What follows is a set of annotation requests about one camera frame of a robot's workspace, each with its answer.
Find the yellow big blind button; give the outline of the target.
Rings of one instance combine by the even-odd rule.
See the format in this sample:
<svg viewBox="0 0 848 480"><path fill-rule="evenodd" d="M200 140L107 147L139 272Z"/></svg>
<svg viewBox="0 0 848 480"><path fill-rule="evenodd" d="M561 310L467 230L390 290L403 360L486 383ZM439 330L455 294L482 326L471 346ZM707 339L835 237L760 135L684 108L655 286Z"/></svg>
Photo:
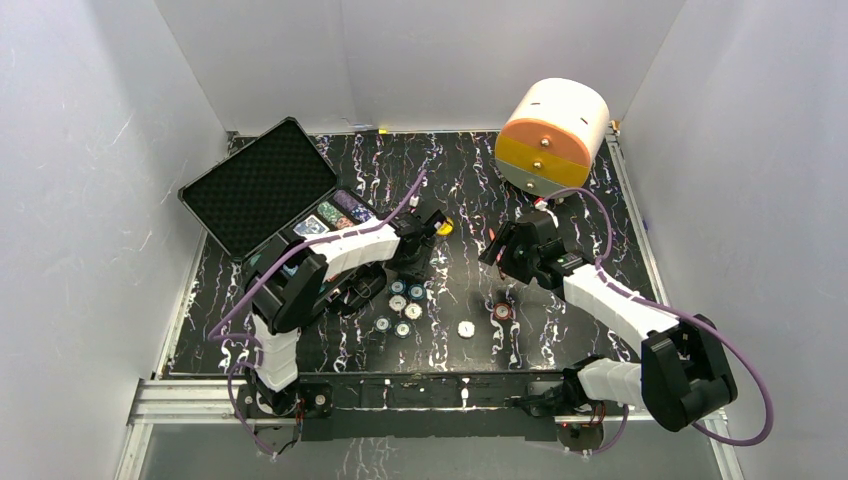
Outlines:
<svg viewBox="0 0 848 480"><path fill-rule="evenodd" d="M438 236L446 237L449 236L454 230L454 223L450 218L446 218L445 222L437 229L436 234Z"/></svg>

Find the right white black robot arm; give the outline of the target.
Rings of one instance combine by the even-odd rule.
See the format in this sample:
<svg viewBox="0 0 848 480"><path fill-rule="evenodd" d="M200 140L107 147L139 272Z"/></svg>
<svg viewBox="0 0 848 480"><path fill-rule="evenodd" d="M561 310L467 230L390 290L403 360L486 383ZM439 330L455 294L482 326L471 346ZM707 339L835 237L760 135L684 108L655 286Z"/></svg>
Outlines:
<svg viewBox="0 0 848 480"><path fill-rule="evenodd" d="M564 368L561 382L532 391L513 405L533 416L571 410L590 413L611 401L645 409L663 428L676 432L725 407L738 388L713 323L697 316L690 325L652 308L568 248L554 214L532 212L505 222L479 259L505 276L537 283L567 305L603 323L637 354L635 361L591 355Z"/></svg>

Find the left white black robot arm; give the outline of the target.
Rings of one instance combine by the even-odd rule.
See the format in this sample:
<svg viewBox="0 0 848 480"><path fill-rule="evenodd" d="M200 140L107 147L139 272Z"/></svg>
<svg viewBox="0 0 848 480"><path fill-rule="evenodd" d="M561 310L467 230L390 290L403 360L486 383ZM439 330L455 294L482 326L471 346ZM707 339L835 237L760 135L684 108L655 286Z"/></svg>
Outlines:
<svg viewBox="0 0 848 480"><path fill-rule="evenodd" d="M342 229L318 232L317 216L303 233L273 240L251 267L250 294L256 362L250 394L267 413L286 416L299 400L297 343L324 313L352 315L382 293L405 312L425 294L423 274L439 232L451 220L437 207L419 206L389 222L371 217Z"/></svg>

